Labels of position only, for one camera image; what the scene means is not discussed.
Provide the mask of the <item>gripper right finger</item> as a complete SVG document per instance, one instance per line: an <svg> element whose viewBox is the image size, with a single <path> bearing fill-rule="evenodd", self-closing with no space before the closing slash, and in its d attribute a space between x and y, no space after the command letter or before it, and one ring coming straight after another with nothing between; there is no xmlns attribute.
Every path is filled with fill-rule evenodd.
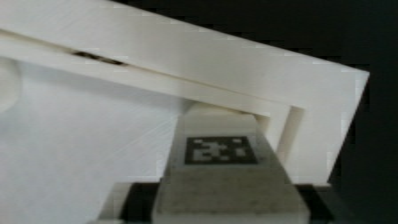
<svg viewBox="0 0 398 224"><path fill-rule="evenodd" d="M309 224L355 224L355 215L330 186L295 185L307 208Z"/></svg>

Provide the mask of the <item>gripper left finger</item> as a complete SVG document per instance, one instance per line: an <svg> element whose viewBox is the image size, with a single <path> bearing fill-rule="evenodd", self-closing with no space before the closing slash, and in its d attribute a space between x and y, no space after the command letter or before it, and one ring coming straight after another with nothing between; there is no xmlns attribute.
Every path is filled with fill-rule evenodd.
<svg viewBox="0 0 398 224"><path fill-rule="evenodd" d="M158 187L158 182L115 183L97 218L87 224L153 224Z"/></svg>

